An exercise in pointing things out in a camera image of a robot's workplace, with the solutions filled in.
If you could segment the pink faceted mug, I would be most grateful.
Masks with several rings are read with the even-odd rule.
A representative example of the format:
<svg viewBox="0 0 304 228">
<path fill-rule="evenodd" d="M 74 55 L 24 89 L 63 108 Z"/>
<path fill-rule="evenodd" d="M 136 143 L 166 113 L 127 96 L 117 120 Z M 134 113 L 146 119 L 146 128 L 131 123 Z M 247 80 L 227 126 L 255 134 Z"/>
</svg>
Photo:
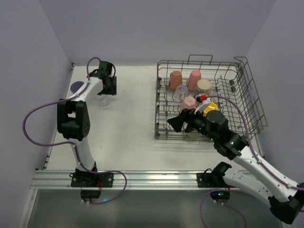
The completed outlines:
<svg viewBox="0 0 304 228">
<path fill-rule="evenodd" d="M 197 104 L 197 100 L 194 97 L 191 96 L 187 96 L 184 98 L 184 100 L 181 103 L 180 106 L 180 111 L 182 111 L 183 109 L 194 109 L 198 106 Z"/>
</svg>

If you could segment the clear textured glass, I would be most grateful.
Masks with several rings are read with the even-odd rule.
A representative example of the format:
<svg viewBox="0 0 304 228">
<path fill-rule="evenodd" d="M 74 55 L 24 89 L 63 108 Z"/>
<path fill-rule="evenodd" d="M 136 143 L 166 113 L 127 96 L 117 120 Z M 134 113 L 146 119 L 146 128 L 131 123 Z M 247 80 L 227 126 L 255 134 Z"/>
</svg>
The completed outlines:
<svg viewBox="0 0 304 228">
<path fill-rule="evenodd" d="M 97 95 L 95 101 L 100 108 L 105 108 L 108 106 L 108 95 Z"/>
</svg>

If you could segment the yellow mug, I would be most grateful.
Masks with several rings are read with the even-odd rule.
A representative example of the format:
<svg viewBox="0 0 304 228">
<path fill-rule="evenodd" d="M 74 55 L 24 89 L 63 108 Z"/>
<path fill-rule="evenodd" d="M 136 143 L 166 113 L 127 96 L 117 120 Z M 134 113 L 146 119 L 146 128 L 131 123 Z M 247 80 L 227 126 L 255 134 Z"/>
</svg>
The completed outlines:
<svg viewBox="0 0 304 228">
<path fill-rule="evenodd" d="M 217 111 L 218 107 L 215 103 L 210 103 L 203 111 L 203 115 L 206 116 L 210 111 Z"/>
</svg>

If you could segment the lavender plastic cup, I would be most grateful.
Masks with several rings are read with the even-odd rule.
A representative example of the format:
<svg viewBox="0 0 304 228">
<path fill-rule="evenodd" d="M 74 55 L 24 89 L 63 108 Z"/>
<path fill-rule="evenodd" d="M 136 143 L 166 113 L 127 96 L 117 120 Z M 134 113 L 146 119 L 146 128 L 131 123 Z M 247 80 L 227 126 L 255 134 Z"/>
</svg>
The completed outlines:
<svg viewBox="0 0 304 228">
<path fill-rule="evenodd" d="M 76 93 L 82 86 L 84 85 L 83 81 L 76 81 L 71 84 L 70 86 L 70 91 L 71 93 Z"/>
</svg>

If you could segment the beige plastic cup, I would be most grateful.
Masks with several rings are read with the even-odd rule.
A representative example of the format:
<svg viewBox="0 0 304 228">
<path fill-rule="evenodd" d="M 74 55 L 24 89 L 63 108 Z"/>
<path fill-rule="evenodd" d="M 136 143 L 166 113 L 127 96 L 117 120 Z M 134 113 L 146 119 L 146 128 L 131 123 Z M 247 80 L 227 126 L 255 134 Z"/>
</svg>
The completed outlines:
<svg viewBox="0 0 304 228">
<path fill-rule="evenodd" d="M 186 136 L 187 136 L 188 138 L 196 139 L 196 140 L 202 138 L 202 135 L 201 135 L 199 132 L 197 132 L 197 131 L 189 132 L 189 133 L 186 134 Z"/>
</svg>

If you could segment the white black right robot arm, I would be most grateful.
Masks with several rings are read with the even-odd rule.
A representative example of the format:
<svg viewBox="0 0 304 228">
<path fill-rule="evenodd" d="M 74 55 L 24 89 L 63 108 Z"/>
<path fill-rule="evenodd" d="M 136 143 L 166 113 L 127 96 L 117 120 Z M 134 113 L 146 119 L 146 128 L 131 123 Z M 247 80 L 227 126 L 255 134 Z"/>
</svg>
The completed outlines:
<svg viewBox="0 0 304 228">
<path fill-rule="evenodd" d="M 241 174 L 230 164 L 220 162 L 210 174 L 202 176 L 203 180 L 220 187 L 236 187 L 265 203 L 281 222 L 294 222 L 304 207 L 303 183 L 291 180 L 265 161 L 245 137 L 229 129 L 228 119 L 220 111 L 210 111 L 203 116 L 184 109 L 167 122 L 177 133 L 187 124 L 187 132 L 195 130 L 209 138 L 219 154 L 251 174 Z"/>
</svg>

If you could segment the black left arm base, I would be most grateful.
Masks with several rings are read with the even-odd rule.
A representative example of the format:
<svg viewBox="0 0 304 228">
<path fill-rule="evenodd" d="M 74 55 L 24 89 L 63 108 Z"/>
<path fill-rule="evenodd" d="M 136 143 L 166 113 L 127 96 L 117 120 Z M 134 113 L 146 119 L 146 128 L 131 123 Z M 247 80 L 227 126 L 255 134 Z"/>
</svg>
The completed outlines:
<svg viewBox="0 0 304 228">
<path fill-rule="evenodd" d="M 81 188 L 80 197 L 83 201 L 93 202 L 101 196 L 102 188 L 113 186 L 114 174 L 112 172 L 94 174 L 78 169 L 69 174 L 71 187 Z"/>
</svg>

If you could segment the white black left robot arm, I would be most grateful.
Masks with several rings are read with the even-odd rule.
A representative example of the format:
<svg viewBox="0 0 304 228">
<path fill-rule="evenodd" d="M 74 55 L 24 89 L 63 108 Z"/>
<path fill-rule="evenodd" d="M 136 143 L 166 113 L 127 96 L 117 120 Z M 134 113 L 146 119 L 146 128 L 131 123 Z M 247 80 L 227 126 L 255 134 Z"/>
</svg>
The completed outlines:
<svg viewBox="0 0 304 228">
<path fill-rule="evenodd" d="M 72 148 L 77 172 L 98 173 L 87 138 L 91 127 L 88 104 L 96 96 L 116 95 L 115 74 L 113 63 L 100 60 L 98 68 L 87 72 L 87 82 L 72 96 L 57 104 L 57 131 Z"/>
</svg>

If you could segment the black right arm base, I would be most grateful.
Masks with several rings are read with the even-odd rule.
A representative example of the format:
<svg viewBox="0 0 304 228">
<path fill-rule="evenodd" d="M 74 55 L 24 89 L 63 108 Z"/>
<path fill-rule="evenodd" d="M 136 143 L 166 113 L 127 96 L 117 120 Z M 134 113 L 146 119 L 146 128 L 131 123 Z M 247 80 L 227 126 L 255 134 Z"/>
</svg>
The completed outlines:
<svg viewBox="0 0 304 228">
<path fill-rule="evenodd" d="M 214 169 L 207 168 L 204 172 L 196 174 L 196 181 L 199 188 L 223 188 L 229 190 L 230 186 L 224 182 L 225 172 L 232 166 L 225 162 L 220 162 Z M 220 203 L 227 203 L 230 199 L 230 193 L 223 190 L 216 190 L 209 194 L 210 197 Z"/>
</svg>

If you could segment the clear glass tumbler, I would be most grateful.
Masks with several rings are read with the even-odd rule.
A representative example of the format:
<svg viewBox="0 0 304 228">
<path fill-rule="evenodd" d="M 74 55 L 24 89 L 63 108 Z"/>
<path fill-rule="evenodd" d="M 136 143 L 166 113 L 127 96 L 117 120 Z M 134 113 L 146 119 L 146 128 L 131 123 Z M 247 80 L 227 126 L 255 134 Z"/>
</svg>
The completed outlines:
<svg viewBox="0 0 304 228">
<path fill-rule="evenodd" d="M 188 94 L 188 88 L 186 85 L 178 85 L 173 94 L 173 100 L 175 102 L 182 101 Z"/>
</svg>

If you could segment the cream seahorse mug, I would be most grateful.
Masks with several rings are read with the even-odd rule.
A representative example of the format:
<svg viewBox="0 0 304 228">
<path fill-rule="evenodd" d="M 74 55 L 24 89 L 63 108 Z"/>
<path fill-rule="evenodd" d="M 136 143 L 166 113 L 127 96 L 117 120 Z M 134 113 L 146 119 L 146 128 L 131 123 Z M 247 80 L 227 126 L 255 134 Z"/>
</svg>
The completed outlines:
<svg viewBox="0 0 304 228">
<path fill-rule="evenodd" d="M 211 95 L 211 89 L 212 89 L 212 84 L 209 80 L 207 79 L 200 79 L 195 87 L 195 95 L 198 94 L 205 94 L 205 95 Z"/>
</svg>

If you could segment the orange floral mug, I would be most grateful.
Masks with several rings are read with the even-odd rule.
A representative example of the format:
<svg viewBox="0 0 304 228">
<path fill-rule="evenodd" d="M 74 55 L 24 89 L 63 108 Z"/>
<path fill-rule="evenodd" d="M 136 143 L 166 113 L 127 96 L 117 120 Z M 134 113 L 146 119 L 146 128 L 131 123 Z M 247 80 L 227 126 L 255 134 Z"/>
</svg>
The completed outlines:
<svg viewBox="0 0 304 228">
<path fill-rule="evenodd" d="M 179 85 L 182 85 L 182 74 L 178 70 L 172 71 L 169 79 L 169 89 L 175 91 Z"/>
</svg>

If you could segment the pink plastic cup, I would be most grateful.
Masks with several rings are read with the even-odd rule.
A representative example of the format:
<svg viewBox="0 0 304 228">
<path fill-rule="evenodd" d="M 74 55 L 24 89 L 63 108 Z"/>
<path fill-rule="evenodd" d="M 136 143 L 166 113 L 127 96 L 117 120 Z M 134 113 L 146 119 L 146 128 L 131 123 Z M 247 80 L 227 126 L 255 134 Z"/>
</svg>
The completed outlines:
<svg viewBox="0 0 304 228">
<path fill-rule="evenodd" d="M 187 82 L 188 90 L 194 91 L 199 80 L 201 80 L 201 72 L 199 70 L 193 70 Z"/>
</svg>

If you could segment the aluminium mounting rail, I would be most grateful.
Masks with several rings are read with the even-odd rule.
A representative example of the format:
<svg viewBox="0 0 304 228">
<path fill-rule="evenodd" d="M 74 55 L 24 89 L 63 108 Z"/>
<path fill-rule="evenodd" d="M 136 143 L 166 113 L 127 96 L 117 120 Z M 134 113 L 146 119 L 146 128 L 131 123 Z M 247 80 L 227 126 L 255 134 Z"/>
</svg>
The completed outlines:
<svg viewBox="0 0 304 228">
<path fill-rule="evenodd" d="M 35 171 L 30 188 L 37 190 L 72 189 L 70 174 L 73 171 Z M 127 190 L 202 190 L 198 187 L 198 171 L 123 171 L 127 178 Z"/>
</svg>

